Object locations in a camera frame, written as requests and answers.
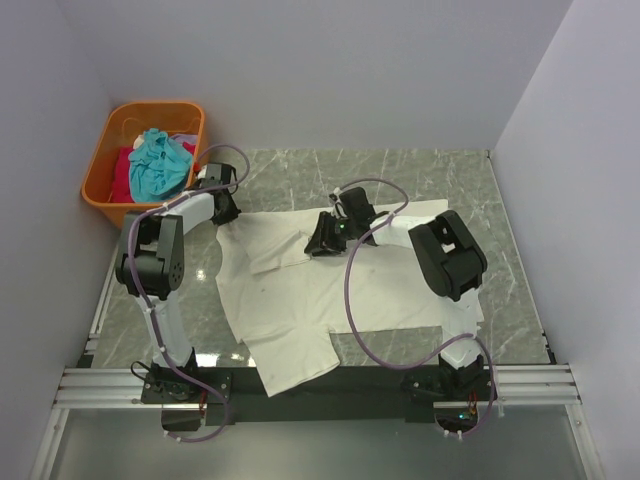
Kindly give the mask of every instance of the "marble floor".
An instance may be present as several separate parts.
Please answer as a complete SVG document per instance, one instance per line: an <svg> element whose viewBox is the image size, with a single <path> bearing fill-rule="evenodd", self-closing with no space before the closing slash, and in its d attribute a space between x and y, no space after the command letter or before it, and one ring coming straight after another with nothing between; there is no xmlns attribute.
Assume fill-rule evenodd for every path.
<svg viewBox="0 0 640 480"><path fill-rule="evenodd" d="M479 335L495 362L549 363L546 342L511 235L504 205L486 151L441 150L252 150L248 179L234 198L245 212L288 211L328 206L327 194L349 180L382 176L403 187L411 200L446 198L475 236L488 260L480 291L485 321ZM219 161L240 167L230 153ZM399 200L379 184L365 185L374 204ZM212 224L185 237L186 275L180 293L185 328L201 365L254 365L244 345L236 344L220 304L215 276L221 252ZM94 368L128 367L150 361L151 342L139 308L115 284L102 319ZM363 335L382 358L417 360L441 341L439 327L373 332ZM352 335L332 335L343 365L369 365Z"/></svg>

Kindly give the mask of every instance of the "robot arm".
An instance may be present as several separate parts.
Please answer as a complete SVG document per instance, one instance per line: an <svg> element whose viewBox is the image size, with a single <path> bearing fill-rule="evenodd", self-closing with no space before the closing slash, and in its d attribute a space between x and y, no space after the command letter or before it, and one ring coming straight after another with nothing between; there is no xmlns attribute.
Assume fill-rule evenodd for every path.
<svg viewBox="0 0 640 480"><path fill-rule="evenodd" d="M203 178L192 188L227 184L232 175L235 175L234 167L211 163L204 168ZM237 218L239 213L229 191L221 190L210 195L194 196L166 212L145 219L140 225L136 241L136 267L145 291L155 305L158 327L169 356L178 367L185 367L193 354L193 347L184 331L176 291L184 277L183 237L202 222L212 221L222 225ZM149 309L140 298L131 277L127 253L128 232L139 214L129 212L125 217L118 245L116 279L126 285L128 292L135 297L143 311L149 335L155 338ZM157 344L152 343L154 364L168 367Z"/></svg>
<svg viewBox="0 0 640 480"><path fill-rule="evenodd" d="M334 194L331 199L333 211L320 214L305 249L315 257L339 255L346 250L347 241L388 220L388 212L376 213L361 187ZM487 259L456 212L448 210L435 217L394 216L365 243L413 249L425 281L450 312L442 325L443 342L464 333L475 335L477 289L487 270ZM480 353L473 339L462 339L444 349L441 356L457 370L473 365Z"/></svg>

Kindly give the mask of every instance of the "metal frame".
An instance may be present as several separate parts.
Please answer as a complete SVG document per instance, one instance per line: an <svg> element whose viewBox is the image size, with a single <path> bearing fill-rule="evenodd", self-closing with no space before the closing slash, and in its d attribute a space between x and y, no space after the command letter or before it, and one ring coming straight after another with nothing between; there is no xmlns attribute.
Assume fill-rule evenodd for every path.
<svg viewBox="0 0 640 480"><path fill-rule="evenodd" d="M36 461L29 476L31 480L46 480L51 475L68 417L68 409L54 409L51 411Z"/></svg>
<svg viewBox="0 0 640 480"><path fill-rule="evenodd" d="M85 353L88 355L93 355L97 348L106 309L116 283L113 273L116 252L117 250L114 250L89 332L85 348ZM140 370L139 373L144 375L146 372ZM498 365L496 380L497 411L500 416L504 414L504 406L564 405L587 479L605 478L569 365ZM142 387L143 382L131 375L127 369L65 369L30 479L49 478L71 410L198 408L194 404L142 404L140 403ZM455 402L448 402L446 405L434 404L436 408L446 406L463 407L464 404Z"/></svg>
<svg viewBox="0 0 640 480"><path fill-rule="evenodd" d="M139 373L144 375L146 372L140 370ZM498 366L496 373L499 403L503 406L580 404L580 396L567 365ZM53 409L198 408L195 404L142 404L142 387L142 380L127 369L68 368L60 381ZM436 408L465 405L464 402L434 404Z"/></svg>
<svg viewBox="0 0 640 480"><path fill-rule="evenodd" d="M573 438L578 447L578 453L582 460L582 466L587 475L587 480L601 480L605 478L604 469L600 463L600 457L596 444L593 441L582 405L567 405L567 415L571 423Z"/></svg>

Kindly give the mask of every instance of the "laundry basket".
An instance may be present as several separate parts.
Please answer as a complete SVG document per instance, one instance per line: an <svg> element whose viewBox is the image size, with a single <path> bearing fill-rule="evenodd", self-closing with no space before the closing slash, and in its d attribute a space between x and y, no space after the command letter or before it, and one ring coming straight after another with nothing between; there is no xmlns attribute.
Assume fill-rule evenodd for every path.
<svg viewBox="0 0 640 480"><path fill-rule="evenodd" d="M130 147L136 137L150 128L166 131L169 135L184 133L198 135L194 162L187 185L195 179L195 159L207 146L205 114L202 108L190 102L153 101L127 103L116 108L102 130L102 136L91 159L82 184L82 197L104 213L114 225L122 228L124 215L129 210L149 210L160 203L111 203L111 185L118 154L122 147ZM204 165L208 158L199 163Z"/></svg>

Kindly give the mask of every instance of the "white wall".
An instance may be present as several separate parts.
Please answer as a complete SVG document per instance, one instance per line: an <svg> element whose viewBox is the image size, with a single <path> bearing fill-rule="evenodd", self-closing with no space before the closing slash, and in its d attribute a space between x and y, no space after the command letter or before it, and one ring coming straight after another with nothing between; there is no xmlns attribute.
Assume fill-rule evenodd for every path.
<svg viewBox="0 0 640 480"><path fill-rule="evenodd" d="M115 242L79 195L110 101L48 0L3 4L0 64L0 465L21 479Z"/></svg>
<svg viewBox="0 0 640 480"><path fill-rule="evenodd" d="M571 0L58 0L118 102L245 147L493 148Z"/></svg>
<svg viewBox="0 0 640 480"><path fill-rule="evenodd" d="M575 0L495 152L610 479L640 478L640 3Z"/></svg>

